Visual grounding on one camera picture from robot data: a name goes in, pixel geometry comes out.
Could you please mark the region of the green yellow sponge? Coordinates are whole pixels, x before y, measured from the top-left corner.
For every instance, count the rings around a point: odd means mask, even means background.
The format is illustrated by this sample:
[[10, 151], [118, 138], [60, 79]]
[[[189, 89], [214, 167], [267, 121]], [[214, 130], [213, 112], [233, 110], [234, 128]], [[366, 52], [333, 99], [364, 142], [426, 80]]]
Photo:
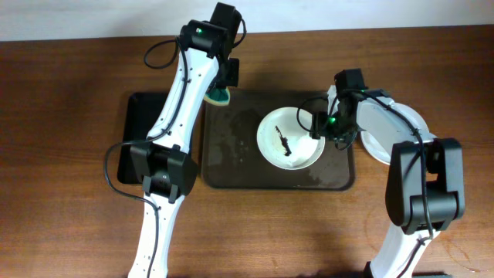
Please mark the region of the green yellow sponge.
[[217, 88], [210, 87], [206, 91], [204, 101], [217, 107], [228, 106], [231, 99], [231, 94], [228, 87]]

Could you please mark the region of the white plate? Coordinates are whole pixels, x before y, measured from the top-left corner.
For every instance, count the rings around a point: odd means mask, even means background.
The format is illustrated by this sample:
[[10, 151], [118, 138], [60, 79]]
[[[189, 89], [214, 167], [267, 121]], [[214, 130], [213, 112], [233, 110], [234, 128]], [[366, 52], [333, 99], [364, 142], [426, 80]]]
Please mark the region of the white plate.
[[313, 115], [296, 107], [281, 107], [268, 113], [258, 126], [256, 141], [262, 156], [284, 170], [300, 170], [315, 163], [325, 148], [324, 139], [312, 139], [307, 127]]
[[[425, 143], [436, 138], [417, 111], [402, 103], [391, 103], [391, 108], [418, 129]], [[416, 136], [401, 118], [373, 100], [358, 105], [357, 125], [362, 129], [360, 138], [364, 148], [373, 158], [384, 164], [390, 164], [394, 144], [405, 141], [418, 143]]]

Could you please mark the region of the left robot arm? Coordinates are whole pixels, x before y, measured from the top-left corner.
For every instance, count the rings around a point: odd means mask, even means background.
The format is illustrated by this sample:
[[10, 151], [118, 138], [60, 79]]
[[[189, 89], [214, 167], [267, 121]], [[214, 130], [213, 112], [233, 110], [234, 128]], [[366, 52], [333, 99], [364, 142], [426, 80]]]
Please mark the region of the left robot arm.
[[191, 20], [175, 40], [178, 68], [163, 109], [145, 139], [130, 147], [144, 203], [131, 277], [167, 275], [174, 222], [198, 173], [190, 155], [192, 131], [206, 94], [239, 82], [239, 60], [230, 56], [239, 32], [246, 32], [241, 13], [218, 3], [209, 20]]

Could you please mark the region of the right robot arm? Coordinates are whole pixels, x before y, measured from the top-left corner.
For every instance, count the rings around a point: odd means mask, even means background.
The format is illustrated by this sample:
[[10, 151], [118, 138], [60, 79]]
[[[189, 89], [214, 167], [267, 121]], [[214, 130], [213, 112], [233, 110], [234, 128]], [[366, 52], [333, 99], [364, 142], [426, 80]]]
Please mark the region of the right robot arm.
[[360, 69], [337, 73], [334, 85], [330, 109], [313, 114], [311, 138], [344, 150], [365, 131], [391, 158], [385, 192], [391, 224], [363, 275], [411, 277], [432, 240], [464, 215], [462, 146], [414, 124], [388, 92], [365, 85]]

